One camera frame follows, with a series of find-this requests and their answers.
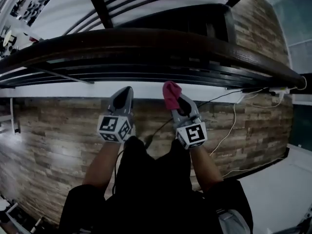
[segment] white marker cube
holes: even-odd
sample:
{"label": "white marker cube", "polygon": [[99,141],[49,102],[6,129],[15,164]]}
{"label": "white marker cube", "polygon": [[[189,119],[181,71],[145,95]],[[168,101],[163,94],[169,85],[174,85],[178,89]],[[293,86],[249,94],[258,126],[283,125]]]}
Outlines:
{"label": "white marker cube", "polygon": [[97,123],[97,132],[105,141],[123,143],[131,126],[126,116],[100,115]]}
{"label": "white marker cube", "polygon": [[206,125],[204,122],[176,129],[175,136],[185,149],[202,145],[207,140]]}

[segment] black pants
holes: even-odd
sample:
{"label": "black pants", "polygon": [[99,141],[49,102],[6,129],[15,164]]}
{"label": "black pants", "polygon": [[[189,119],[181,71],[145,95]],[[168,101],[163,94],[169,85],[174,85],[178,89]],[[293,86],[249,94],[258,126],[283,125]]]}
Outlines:
{"label": "black pants", "polygon": [[124,153],[116,178],[116,194],[132,194],[137,188],[166,193],[191,192],[191,157],[179,140],[174,140],[171,150],[155,160],[149,156],[144,143],[130,137],[125,143]]}

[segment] black sleeve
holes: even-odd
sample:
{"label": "black sleeve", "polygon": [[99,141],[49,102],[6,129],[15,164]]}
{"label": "black sleeve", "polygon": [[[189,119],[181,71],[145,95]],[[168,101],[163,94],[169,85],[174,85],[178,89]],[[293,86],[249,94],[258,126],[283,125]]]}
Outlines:
{"label": "black sleeve", "polygon": [[92,185],[81,185],[67,196],[59,222],[59,233],[94,231],[103,215],[105,199],[103,193]]}
{"label": "black sleeve", "polygon": [[226,180],[214,185],[204,194],[205,199],[215,211],[237,210],[247,222],[251,232],[254,222],[244,190],[237,180]]}

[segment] red cloth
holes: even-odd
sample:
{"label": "red cloth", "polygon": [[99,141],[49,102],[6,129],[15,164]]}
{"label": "red cloth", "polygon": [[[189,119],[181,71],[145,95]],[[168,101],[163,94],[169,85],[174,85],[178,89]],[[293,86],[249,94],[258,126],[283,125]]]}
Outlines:
{"label": "red cloth", "polygon": [[166,81],[162,87],[162,94],[164,95],[166,108],[169,110],[179,109],[177,99],[181,95],[182,89],[173,81]]}

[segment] person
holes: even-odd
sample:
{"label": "person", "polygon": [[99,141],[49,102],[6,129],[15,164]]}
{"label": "person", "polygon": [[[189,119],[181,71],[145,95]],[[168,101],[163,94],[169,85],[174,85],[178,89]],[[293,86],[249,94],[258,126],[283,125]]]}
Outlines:
{"label": "person", "polygon": [[[82,185],[69,192],[60,233],[252,233],[252,213],[240,182],[224,181],[205,147],[185,150],[178,139],[169,153],[153,159],[141,140],[130,137],[124,143],[116,193],[105,200],[119,148],[105,142]],[[203,193],[192,190],[191,161]]]}

